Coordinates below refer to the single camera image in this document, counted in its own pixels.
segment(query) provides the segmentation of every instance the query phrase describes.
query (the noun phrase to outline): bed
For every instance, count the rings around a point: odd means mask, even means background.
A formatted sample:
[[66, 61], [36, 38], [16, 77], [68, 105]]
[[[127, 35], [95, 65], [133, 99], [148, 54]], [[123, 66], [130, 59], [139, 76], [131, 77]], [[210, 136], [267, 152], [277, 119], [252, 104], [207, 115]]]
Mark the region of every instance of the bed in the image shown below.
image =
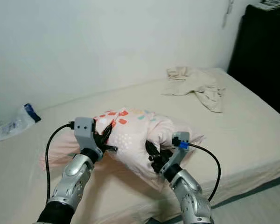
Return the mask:
[[[33, 223], [44, 208], [46, 175], [39, 166], [50, 134], [77, 116], [96, 115], [123, 106], [147, 109], [183, 119], [200, 129], [202, 146], [220, 160], [222, 180], [216, 205], [280, 177], [280, 115], [221, 69], [212, 69], [226, 87], [224, 112], [207, 110], [194, 94], [163, 96], [166, 80], [102, 92], [40, 111], [42, 121], [21, 135], [0, 142], [0, 224]], [[169, 188], [153, 190], [125, 166], [104, 156], [91, 175], [73, 224], [139, 224], [179, 214]], [[195, 151], [186, 169], [208, 196], [217, 176], [215, 162]], [[52, 170], [52, 187], [61, 169]]]

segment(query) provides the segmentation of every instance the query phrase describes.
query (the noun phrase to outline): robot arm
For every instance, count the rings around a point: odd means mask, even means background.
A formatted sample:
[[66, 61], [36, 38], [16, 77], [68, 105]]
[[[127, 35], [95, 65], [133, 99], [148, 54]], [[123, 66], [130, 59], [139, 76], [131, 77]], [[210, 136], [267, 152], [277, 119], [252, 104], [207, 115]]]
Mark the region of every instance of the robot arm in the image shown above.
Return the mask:
[[95, 133], [95, 120], [90, 118], [75, 119], [75, 137], [81, 153], [77, 154], [62, 173], [61, 181], [54, 189], [45, 209], [40, 214], [37, 224], [69, 224], [83, 195], [94, 164], [99, 161], [105, 150], [117, 151], [116, 147], [107, 146], [112, 126], [109, 125], [103, 135]]
[[146, 142], [149, 160], [156, 173], [169, 181], [181, 207], [181, 215], [185, 224], [211, 224], [210, 202], [202, 195], [199, 183], [179, 165], [189, 152], [189, 133], [178, 132], [173, 135], [172, 154], [170, 150], [159, 153], [151, 142]]

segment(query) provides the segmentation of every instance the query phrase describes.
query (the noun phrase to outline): black furniture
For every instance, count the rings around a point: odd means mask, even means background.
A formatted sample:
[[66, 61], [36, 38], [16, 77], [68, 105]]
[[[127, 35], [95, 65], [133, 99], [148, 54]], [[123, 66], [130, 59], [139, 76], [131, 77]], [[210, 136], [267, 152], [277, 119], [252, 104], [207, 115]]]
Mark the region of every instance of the black furniture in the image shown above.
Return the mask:
[[228, 73], [280, 113], [280, 8], [247, 6]]

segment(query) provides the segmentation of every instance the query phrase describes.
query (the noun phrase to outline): black cable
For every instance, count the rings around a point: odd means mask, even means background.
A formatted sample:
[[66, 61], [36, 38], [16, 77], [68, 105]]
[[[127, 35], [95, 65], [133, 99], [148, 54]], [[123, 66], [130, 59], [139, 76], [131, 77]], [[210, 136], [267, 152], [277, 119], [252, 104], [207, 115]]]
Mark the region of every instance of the black cable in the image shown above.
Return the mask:
[[188, 143], [189, 146], [192, 146], [192, 147], [195, 147], [195, 148], [199, 148], [201, 149], [202, 151], [205, 151], [206, 153], [208, 153], [211, 157], [213, 157], [213, 159], [216, 161], [217, 163], [217, 166], [218, 166], [218, 176], [217, 176], [217, 180], [216, 180], [216, 184], [215, 184], [215, 187], [211, 193], [211, 195], [209, 196], [209, 202], [212, 200], [212, 198], [214, 197], [215, 193], [216, 193], [216, 190], [218, 188], [218, 185], [219, 185], [219, 182], [220, 182], [220, 178], [221, 178], [221, 166], [220, 166], [220, 163], [219, 163], [219, 160], [216, 158], [216, 156], [211, 153], [209, 150], [207, 150], [206, 148], [203, 148], [201, 146], [198, 146], [198, 145], [194, 145], [192, 143]]
[[45, 163], [46, 163], [46, 172], [47, 172], [47, 199], [46, 203], [48, 203], [48, 200], [50, 199], [50, 191], [51, 191], [51, 179], [50, 179], [50, 168], [49, 168], [49, 147], [51, 144], [52, 139], [54, 136], [61, 130], [64, 129], [65, 127], [70, 127], [73, 129], [73, 122], [70, 122], [66, 125], [62, 125], [61, 127], [57, 128], [53, 134], [50, 136], [47, 147], [46, 147], [46, 153], [45, 153]]

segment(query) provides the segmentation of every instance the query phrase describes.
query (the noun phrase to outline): pillow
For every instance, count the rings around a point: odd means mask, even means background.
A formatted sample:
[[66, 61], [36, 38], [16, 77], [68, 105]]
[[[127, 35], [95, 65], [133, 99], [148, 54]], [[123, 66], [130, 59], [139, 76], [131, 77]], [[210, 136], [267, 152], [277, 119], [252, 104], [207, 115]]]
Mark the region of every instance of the pillow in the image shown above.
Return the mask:
[[[161, 179], [151, 167], [148, 153], [145, 149], [146, 140], [152, 142], [158, 151], [172, 149], [172, 134], [174, 132], [189, 132], [190, 142], [200, 144], [203, 135], [198, 134], [190, 125], [169, 118], [139, 109], [121, 108], [117, 111], [106, 111], [96, 117], [96, 131], [102, 134], [103, 130], [112, 123], [113, 129], [107, 144], [117, 146], [117, 153], [110, 155], [124, 163], [142, 180], [161, 191], [164, 187], [164, 180]], [[56, 138], [49, 149], [50, 167], [66, 165], [74, 154], [80, 152], [79, 144], [74, 132], [62, 134]], [[40, 162], [45, 167], [44, 155]]]

